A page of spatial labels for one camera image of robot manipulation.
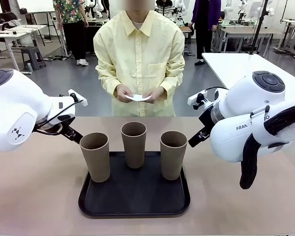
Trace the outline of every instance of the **person's right hand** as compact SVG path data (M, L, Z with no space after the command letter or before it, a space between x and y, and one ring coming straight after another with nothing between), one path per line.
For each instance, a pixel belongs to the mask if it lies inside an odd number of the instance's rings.
M58 22L58 29L59 29L60 31L62 31L62 29L63 29L63 24L62 24L62 22Z
M132 102L131 99L125 97L125 95L128 95L129 97L133 97L131 90L126 85L120 84L117 86L116 90L117 90L117 99L120 102L124 102L124 103Z

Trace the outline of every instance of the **neck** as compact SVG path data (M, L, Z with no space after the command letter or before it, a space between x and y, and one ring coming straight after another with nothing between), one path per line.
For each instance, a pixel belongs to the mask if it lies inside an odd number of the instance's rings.
M140 10L140 11L131 10L126 12L131 21L134 21L137 23L144 23L149 11L148 10Z

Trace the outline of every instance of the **person in purple jacket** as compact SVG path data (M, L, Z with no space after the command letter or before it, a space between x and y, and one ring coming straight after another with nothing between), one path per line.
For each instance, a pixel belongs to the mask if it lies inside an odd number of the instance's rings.
M211 52L212 32L216 31L221 14L221 0L196 0L189 27L195 24L197 34L197 58L195 66L203 65L204 49Z

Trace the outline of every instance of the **stool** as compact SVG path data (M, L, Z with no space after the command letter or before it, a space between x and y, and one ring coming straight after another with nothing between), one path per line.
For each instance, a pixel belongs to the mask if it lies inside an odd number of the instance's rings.
M44 58L42 57L38 47L25 47L21 49L22 59L24 67L27 67L27 64L30 63L33 70L39 70L40 66L46 66ZM25 61L24 54L28 54L29 60Z

